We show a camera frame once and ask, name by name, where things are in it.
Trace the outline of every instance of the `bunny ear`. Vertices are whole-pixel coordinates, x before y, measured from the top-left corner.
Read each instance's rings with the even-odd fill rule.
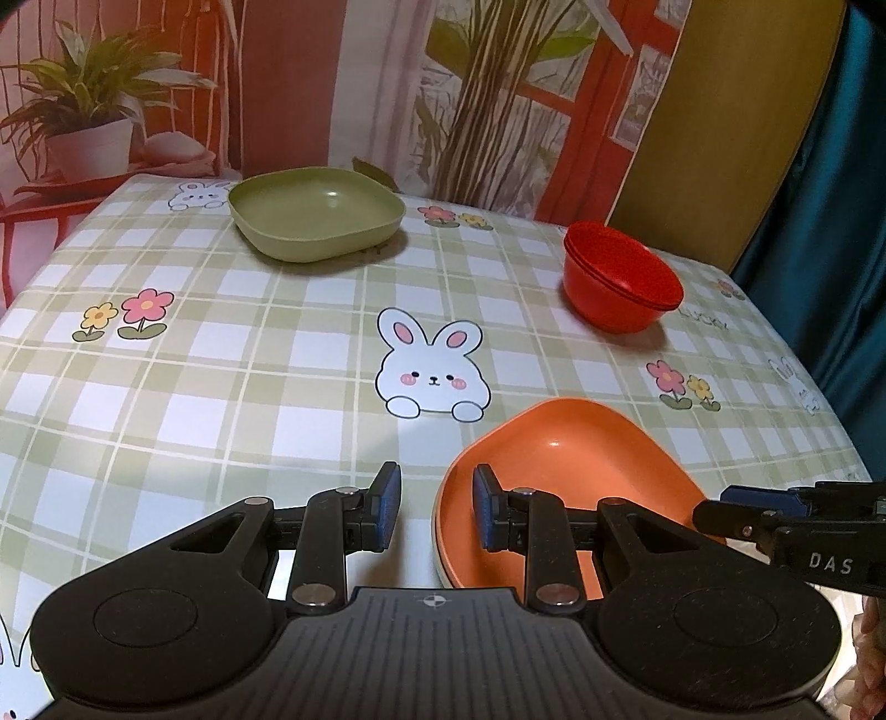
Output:
[[[25,667],[25,663],[31,666],[31,670],[34,672],[40,672],[40,668],[37,666],[37,661],[34,659],[34,655],[31,653],[31,630],[25,633],[25,639],[21,644],[21,656],[19,657],[19,667]]]
[[[12,642],[9,639],[9,631],[3,617],[0,617],[0,665],[10,663],[15,665],[15,655],[12,654]]]
[[[775,361],[775,360],[770,360],[770,361],[769,361],[769,365],[770,365],[770,367],[772,367],[773,370],[775,370],[775,371],[778,373],[778,376],[779,376],[782,380],[787,381],[787,379],[788,379],[788,374],[784,371],[784,368],[781,367],[781,363],[779,363],[779,362],[777,362],[777,361]]]
[[[393,349],[414,345],[419,341],[419,344],[428,344],[422,326],[400,308],[385,308],[378,313],[378,333]]]
[[[480,347],[483,342],[483,331],[470,320],[456,320],[449,323],[434,337],[435,348],[457,350],[461,355],[468,355]]]
[[[793,378],[796,375],[794,372],[794,366],[790,363],[787,357],[781,359],[781,367],[784,368],[785,374],[787,374],[789,378]]]

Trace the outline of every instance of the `potted plant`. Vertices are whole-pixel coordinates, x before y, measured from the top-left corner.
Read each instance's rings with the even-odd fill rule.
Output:
[[[128,170],[133,123],[144,125],[144,109],[173,107],[171,90],[213,88],[198,73],[178,67],[182,56],[157,47],[150,28],[85,41],[56,21],[60,62],[37,58],[17,66],[31,80],[19,85],[34,94],[0,121],[0,131],[21,134],[18,155],[45,141],[68,182],[122,175]]]

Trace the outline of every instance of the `orange bowl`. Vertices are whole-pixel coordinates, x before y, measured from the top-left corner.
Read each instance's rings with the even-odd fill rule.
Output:
[[[468,447],[449,467],[434,506],[440,578],[454,587],[514,587],[522,596],[525,559],[486,552],[473,520],[474,468],[488,463],[503,488],[555,493],[567,507],[595,509],[624,497],[689,528],[704,494],[629,419],[579,398],[534,405]],[[587,596],[601,598],[590,552],[579,553]]]

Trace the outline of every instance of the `painted backdrop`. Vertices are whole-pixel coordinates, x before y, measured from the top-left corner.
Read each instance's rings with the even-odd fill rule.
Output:
[[[141,103],[128,174],[331,164],[437,200],[604,220],[690,3],[30,0],[0,27],[0,118],[52,92],[22,64],[64,60],[59,21],[87,49],[150,28],[197,80]],[[126,177],[72,183],[33,127],[0,130],[0,312]],[[185,160],[154,152],[173,132]]]

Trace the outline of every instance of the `white flower pot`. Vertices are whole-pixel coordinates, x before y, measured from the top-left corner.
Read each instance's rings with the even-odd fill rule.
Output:
[[[69,183],[123,175],[129,170],[131,143],[128,118],[46,138],[50,157]]]

